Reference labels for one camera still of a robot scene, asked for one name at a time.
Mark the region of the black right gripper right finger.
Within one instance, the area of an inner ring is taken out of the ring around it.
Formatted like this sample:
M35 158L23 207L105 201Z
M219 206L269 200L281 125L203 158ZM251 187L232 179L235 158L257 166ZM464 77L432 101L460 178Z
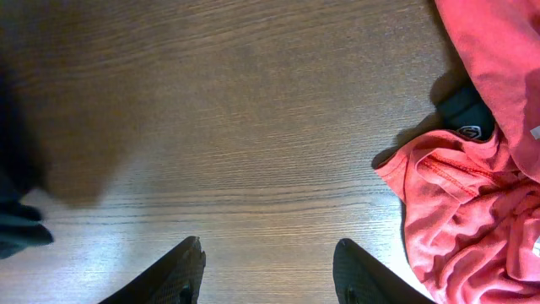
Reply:
M332 275L340 304L434 304L348 238L335 247Z

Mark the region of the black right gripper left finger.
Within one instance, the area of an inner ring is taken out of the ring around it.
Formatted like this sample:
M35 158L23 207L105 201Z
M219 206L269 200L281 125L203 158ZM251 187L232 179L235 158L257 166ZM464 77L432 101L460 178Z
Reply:
M197 304L205 266L199 238L189 236L100 304Z

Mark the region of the dark green t-shirt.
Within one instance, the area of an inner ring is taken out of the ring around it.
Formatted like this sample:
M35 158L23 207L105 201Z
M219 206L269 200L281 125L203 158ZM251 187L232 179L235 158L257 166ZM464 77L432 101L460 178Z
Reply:
M1 258L29 247L54 242L39 209L23 198L44 183L43 164L35 138L27 128L13 79L1 66Z

